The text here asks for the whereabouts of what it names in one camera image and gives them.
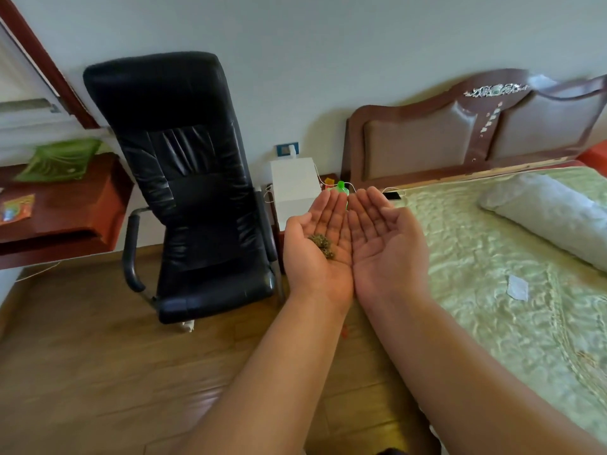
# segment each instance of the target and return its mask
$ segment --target headboard ornament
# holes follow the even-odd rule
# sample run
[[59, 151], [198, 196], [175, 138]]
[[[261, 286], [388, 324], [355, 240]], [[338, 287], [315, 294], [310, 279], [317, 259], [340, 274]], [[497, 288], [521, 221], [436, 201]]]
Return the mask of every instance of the headboard ornament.
[[504, 96], [506, 94], [519, 93], [529, 89], [527, 84], [495, 84], [493, 86], [482, 86], [480, 88], [473, 89], [472, 91], [466, 91], [464, 95], [466, 97], [497, 97]]

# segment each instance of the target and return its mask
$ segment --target wrist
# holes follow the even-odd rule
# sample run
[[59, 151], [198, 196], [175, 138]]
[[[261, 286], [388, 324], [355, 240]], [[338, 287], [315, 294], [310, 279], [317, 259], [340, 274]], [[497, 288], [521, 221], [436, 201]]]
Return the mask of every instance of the wrist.
[[379, 295], [371, 303], [361, 305], [369, 319], [398, 317], [399, 319], [415, 319], [436, 305], [429, 290], [391, 290]]
[[292, 290], [287, 303], [312, 306], [320, 316], [335, 318], [338, 321], [341, 320], [341, 323], [343, 323], [345, 315], [350, 308], [348, 306], [346, 309], [343, 309], [340, 304], [331, 300], [326, 291], [313, 289]]

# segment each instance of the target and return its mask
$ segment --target window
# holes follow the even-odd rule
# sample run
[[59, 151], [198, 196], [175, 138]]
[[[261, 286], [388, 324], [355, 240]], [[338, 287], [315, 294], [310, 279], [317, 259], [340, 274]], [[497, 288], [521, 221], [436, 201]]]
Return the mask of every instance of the window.
[[99, 128], [11, 0], [0, 0], [0, 130], [74, 118]]

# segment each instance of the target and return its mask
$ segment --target forearm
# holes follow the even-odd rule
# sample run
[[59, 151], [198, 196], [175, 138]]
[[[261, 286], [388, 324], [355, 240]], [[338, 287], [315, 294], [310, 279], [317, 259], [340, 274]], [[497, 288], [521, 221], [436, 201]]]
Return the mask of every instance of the forearm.
[[290, 297], [180, 453], [297, 454], [320, 399], [344, 317], [327, 300]]
[[378, 303], [368, 315], [452, 455], [607, 453], [433, 301]]

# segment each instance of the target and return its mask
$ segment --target white paper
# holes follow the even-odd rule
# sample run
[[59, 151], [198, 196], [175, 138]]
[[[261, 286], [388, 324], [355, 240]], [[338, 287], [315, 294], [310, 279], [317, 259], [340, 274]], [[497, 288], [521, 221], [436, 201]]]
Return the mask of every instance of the white paper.
[[508, 295], [514, 300], [527, 301], [529, 299], [529, 284], [516, 276], [508, 276]]

